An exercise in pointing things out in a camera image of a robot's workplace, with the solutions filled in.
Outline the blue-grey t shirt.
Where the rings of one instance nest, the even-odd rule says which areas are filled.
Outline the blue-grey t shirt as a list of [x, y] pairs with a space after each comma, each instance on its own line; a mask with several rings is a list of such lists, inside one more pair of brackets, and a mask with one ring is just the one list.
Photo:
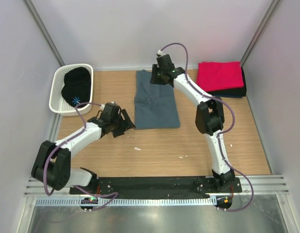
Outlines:
[[174, 89], [150, 83], [151, 72], [136, 72], [134, 124], [137, 130], [176, 129], [180, 127]]

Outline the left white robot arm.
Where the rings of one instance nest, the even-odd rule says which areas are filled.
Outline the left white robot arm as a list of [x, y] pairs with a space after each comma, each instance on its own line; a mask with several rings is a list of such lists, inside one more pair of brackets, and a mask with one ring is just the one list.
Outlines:
[[84, 120], [83, 126], [71, 135], [56, 142], [47, 140], [40, 145], [31, 176], [43, 183], [48, 196], [67, 185], [87, 194], [94, 193], [97, 175], [85, 168], [72, 169], [72, 158], [109, 133], [118, 137], [135, 128], [126, 109], [116, 103], [108, 102], [100, 108], [96, 116]]

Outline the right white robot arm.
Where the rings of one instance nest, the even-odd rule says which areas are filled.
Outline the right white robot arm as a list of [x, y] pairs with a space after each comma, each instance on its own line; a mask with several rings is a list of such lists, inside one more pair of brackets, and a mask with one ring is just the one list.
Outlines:
[[214, 99], [183, 68], [175, 67], [170, 55], [160, 52], [156, 60], [150, 83], [169, 84], [196, 106], [195, 126], [205, 136], [212, 157], [213, 186], [219, 192], [226, 191], [235, 181], [235, 172], [230, 167], [222, 136], [225, 121], [222, 100]]

